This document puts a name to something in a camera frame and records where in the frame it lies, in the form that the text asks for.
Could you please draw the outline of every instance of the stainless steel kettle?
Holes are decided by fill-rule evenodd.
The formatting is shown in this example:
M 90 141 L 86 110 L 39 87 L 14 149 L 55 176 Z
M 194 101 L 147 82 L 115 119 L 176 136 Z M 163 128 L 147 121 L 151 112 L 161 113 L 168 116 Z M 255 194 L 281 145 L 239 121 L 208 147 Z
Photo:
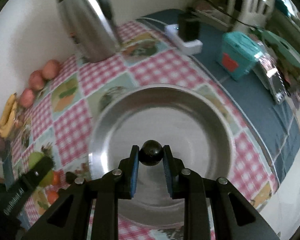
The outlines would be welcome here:
M 58 0 L 58 10 L 66 31 L 91 62 L 120 50 L 109 0 Z

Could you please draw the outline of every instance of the silver screw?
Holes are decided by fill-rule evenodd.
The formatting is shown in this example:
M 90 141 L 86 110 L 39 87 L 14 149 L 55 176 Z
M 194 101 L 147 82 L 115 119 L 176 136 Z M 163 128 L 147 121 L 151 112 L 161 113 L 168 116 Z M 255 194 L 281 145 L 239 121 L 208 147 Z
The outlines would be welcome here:
M 228 183 L 228 180 L 227 180 L 226 178 L 221 177 L 221 178 L 218 179 L 218 182 L 219 182 L 220 184 L 225 185 L 225 184 Z
M 120 169 L 114 169 L 112 171 L 112 174 L 115 175 L 115 176 L 119 176 L 119 175 L 121 175 L 121 173 L 122 173 L 122 170 L 120 170 Z
M 191 173 L 191 171 L 189 169 L 182 169 L 181 173 L 183 175 L 189 175 Z
M 75 178 L 74 183 L 77 185 L 82 185 L 84 183 L 84 178 Z

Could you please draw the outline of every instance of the checkered tablecloth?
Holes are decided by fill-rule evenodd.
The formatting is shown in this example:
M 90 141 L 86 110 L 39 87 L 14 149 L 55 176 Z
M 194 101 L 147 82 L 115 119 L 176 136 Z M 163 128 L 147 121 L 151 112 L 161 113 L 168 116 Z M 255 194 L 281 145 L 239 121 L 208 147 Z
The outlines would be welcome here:
M 28 171 L 28 158 L 33 151 L 43 151 L 53 157 L 54 170 L 61 177 L 60 185 L 39 187 L 27 201 L 25 210 L 30 224 L 44 212 L 42 202 L 47 191 L 68 186 L 66 171 L 89 179 L 89 136 L 104 108 L 101 103 L 107 98 L 105 95 L 112 95 L 118 88 L 132 89 L 155 83 L 195 90 L 221 111 L 229 122 L 236 145 L 234 168 L 228 179 L 256 208 L 262 208 L 277 189 L 276 177 L 242 113 L 225 91 L 161 33 L 138 22 L 128 22 L 118 30 L 124 42 L 120 53 L 88 64 L 81 56 L 70 57 L 62 64 L 59 76 L 47 84 L 25 113 L 26 126 L 11 144 L 15 178 Z M 121 240 L 164 239 L 162 236 L 179 239 L 181 232 L 180 228 L 173 232 L 140 228 L 119 218 Z M 215 239 L 213 227 L 211 235 Z

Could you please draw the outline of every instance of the yellow banana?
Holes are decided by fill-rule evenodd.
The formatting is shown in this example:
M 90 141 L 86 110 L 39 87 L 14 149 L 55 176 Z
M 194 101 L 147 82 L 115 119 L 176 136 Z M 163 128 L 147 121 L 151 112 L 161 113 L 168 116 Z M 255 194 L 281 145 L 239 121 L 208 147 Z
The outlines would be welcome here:
M 16 113 L 17 113 L 17 107 L 18 107 L 18 103 L 17 103 L 17 101 L 15 101 L 12 105 L 12 109 L 11 109 L 7 123 L 0 128 L 0 136 L 2 138 L 7 138 L 13 128 L 14 120 L 15 120 Z
M 17 98 L 17 93 L 12 94 L 8 98 L 6 105 L 3 109 L 2 116 L 0 118 L 0 127 L 4 126 L 7 123 L 11 109 L 12 109 L 12 105 L 13 105 L 14 101 L 16 101 L 16 98 Z

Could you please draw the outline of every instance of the floor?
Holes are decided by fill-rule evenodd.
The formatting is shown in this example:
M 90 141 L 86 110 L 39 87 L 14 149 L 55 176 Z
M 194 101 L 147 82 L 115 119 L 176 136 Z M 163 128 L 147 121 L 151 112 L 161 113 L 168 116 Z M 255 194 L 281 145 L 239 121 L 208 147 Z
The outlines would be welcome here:
M 281 240 L 288 240 L 300 226 L 300 149 L 277 193 L 261 215 Z

